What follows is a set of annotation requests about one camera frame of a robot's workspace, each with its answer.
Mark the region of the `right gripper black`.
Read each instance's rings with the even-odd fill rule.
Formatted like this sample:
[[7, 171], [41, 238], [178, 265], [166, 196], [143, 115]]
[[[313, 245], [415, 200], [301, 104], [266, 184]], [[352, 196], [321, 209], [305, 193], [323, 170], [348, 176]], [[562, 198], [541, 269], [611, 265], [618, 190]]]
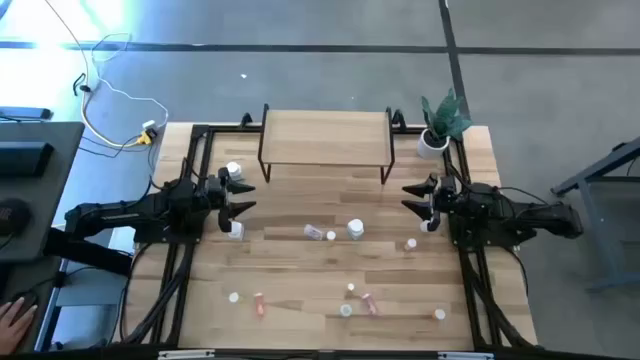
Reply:
[[441, 223], [441, 214], [451, 211], [456, 196], [455, 177], [431, 173], [425, 181], [403, 186], [402, 190], [417, 197], [430, 194], [429, 202], [402, 200], [401, 203], [422, 221], [428, 220], [427, 231], [434, 232]]

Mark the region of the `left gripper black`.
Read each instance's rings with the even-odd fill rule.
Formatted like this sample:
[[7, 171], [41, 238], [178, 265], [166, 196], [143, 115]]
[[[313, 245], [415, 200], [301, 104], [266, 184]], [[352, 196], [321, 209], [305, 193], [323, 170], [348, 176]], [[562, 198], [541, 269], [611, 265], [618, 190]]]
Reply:
[[227, 199], [228, 192], [242, 194], [255, 190], [256, 188], [252, 185], [230, 180], [229, 171], [226, 167], [219, 168], [216, 176], [211, 175], [208, 177], [206, 188], [207, 208], [210, 212], [218, 212], [218, 226], [222, 232], [229, 233], [232, 230], [231, 219], [235, 219], [257, 204], [256, 201], [229, 202]]

